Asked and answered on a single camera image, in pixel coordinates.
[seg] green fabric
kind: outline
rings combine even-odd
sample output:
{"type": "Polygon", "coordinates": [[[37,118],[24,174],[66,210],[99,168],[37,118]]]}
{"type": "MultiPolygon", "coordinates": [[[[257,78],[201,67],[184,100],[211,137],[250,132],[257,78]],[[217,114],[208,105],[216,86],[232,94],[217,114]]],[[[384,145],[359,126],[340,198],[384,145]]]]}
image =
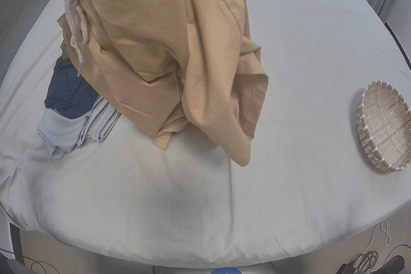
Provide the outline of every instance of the green fabric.
{"type": "Polygon", "coordinates": [[[70,60],[70,56],[69,53],[67,52],[67,46],[66,46],[66,41],[63,40],[63,42],[61,43],[61,59],[63,61],[69,61],[70,60]]]}

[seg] bed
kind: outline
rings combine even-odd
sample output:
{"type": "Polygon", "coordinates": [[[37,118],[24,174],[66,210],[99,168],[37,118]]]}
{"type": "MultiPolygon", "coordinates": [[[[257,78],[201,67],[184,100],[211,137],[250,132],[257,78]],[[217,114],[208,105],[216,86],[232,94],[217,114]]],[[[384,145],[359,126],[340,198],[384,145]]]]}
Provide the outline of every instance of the bed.
{"type": "Polygon", "coordinates": [[[198,131],[167,151],[121,116],[102,143],[50,158],[36,126],[63,1],[50,0],[0,89],[0,212],[79,248],[169,267],[244,266],[367,229],[411,199],[411,169],[383,173],[358,140],[364,87],[411,99],[411,72],[365,0],[247,0],[270,77],[251,162],[198,131]]]}

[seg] basket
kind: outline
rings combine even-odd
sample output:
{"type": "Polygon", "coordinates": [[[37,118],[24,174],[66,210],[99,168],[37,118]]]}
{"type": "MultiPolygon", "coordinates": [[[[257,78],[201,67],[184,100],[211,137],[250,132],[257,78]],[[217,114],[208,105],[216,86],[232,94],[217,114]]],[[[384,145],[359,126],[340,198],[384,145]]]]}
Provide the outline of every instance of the basket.
{"type": "Polygon", "coordinates": [[[365,87],[357,110],[362,148],[382,171],[411,164],[411,110],[401,93],[382,80],[365,87]]]}

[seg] woven basket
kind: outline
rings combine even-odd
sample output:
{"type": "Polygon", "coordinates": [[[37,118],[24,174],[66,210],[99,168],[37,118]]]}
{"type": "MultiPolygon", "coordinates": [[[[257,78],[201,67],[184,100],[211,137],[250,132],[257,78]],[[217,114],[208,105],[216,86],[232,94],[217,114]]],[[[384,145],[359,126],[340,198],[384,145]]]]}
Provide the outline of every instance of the woven basket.
{"type": "Polygon", "coordinates": [[[365,87],[357,110],[362,148],[382,171],[400,171],[411,164],[411,110],[393,86],[375,80],[365,87]]]}

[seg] white sheet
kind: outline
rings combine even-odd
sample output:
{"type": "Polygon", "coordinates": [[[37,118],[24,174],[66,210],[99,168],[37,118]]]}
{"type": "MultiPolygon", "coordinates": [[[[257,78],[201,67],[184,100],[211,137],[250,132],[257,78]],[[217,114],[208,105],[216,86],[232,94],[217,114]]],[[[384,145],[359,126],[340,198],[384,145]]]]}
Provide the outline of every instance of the white sheet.
{"type": "Polygon", "coordinates": [[[121,116],[103,143],[51,159],[36,126],[61,31],[51,0],[0,89],[0,210],[24,229],[169,267],[243,266],[352,236],[411,198],[411,168],[368,163],[356,108],[383,79],[411,100],[411,72],[365,0],[247,0],[270,77],[241,168],[185,129],[164,152],[121,116]]]}

